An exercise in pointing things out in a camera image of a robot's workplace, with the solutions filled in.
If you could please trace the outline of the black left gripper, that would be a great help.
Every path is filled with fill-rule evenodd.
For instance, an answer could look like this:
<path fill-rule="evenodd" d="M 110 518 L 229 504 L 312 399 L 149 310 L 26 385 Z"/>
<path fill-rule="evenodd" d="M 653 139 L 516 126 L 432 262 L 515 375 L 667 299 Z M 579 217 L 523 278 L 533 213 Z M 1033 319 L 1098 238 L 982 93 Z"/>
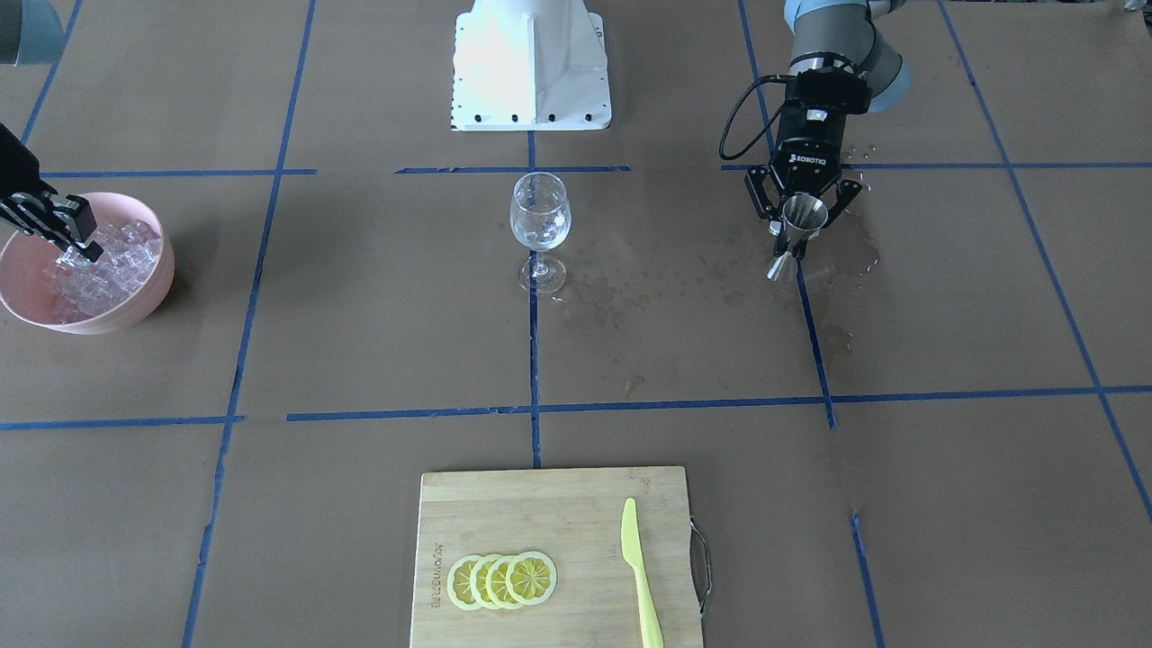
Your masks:
<path fill-rule="evenodd" d="M 840 112 L 814 111 L 799 105 L 782 105 L 776 119 L 775 153 L 767 166 L 750 166 L 744 174 L 744 184 L 752 204 L 761 219 L 770 223 L 770 234 L 778 238 L 783 229 L 780 209 L 770 198 L 770 181 L 773 181 L 782 201 L 794 195 L 806 194 L 823 197 L 829 188 L 835 189 L 835 203 L 827 210 L 823 229 L 828 229 L 836 219 L 861 196 L 859 180 L 843 179 L 841 168 L 841 145 L 846 131 L 847 115 Z"/>

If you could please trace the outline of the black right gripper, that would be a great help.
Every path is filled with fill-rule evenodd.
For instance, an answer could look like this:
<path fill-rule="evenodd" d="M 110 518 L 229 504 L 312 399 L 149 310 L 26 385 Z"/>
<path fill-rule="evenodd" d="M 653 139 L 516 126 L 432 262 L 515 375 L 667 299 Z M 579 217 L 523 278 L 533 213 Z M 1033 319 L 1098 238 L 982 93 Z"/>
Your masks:
<path fill-rule="evenodd" d="M 13 199 L 16 195 L 33 199 Z M 1 198 L 3 220 L 29 238 L 46 239 L 62 253 L 75 250 L 86 262 L 103 257 L 103 246 L 91 239 L 97 221 L 90 202 L 78 195 L 44 193 L 40 161 L 5 125 L 1 125 Z"/>

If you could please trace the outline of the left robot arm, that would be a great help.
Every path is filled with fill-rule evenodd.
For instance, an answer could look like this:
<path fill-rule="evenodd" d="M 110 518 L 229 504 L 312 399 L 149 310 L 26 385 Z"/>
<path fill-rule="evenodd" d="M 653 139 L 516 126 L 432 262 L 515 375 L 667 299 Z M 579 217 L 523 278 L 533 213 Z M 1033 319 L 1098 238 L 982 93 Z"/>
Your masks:
<path fill-rule="evenodd" d="M 841 174 L 848 116 L 881 113 L 908 95 L 914 74 L 885 42 L 876 17 L 901 1 L 787 1 L 783 17 L 793 33 L 789 70 L 749 86 L 783 85 L 772 122 L 775 152 L 766 166 L 746 172 L 761 218 L 782 238 L 786 227 L 814 217 L 810 232 L 826 229 L 861 193 Z"/>

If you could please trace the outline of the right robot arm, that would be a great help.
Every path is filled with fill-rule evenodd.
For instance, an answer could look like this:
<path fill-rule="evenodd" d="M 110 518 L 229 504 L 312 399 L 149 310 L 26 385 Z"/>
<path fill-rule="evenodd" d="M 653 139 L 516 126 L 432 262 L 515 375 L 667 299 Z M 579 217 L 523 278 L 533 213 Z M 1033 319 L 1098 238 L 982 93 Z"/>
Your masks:
<path fill-rule="evenodd" d="M 50 65 L 63 54 L 63 28 L 50 1 L 1 3 L 1 62 L 14 67 Z M 1 217 L 26 238 L 41 238 L 58 250 L 94 262 L 103 246 L 91 241 L 97 221 L 90 202 L 61 195 L 41 180 L 41 165 L 12 129 L 1 127 Z"/>

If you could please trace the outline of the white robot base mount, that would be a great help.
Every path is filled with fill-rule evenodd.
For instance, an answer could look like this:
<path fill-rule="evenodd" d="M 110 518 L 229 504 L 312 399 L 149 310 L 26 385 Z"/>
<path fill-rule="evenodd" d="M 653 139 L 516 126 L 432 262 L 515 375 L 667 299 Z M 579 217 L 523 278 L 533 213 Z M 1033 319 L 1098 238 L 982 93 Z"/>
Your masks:
<path fill-rule="evenodd" d="M 608 46 L 583 1 L 476 1 L 454 29 L 453 131 L 600 131 Z"/>

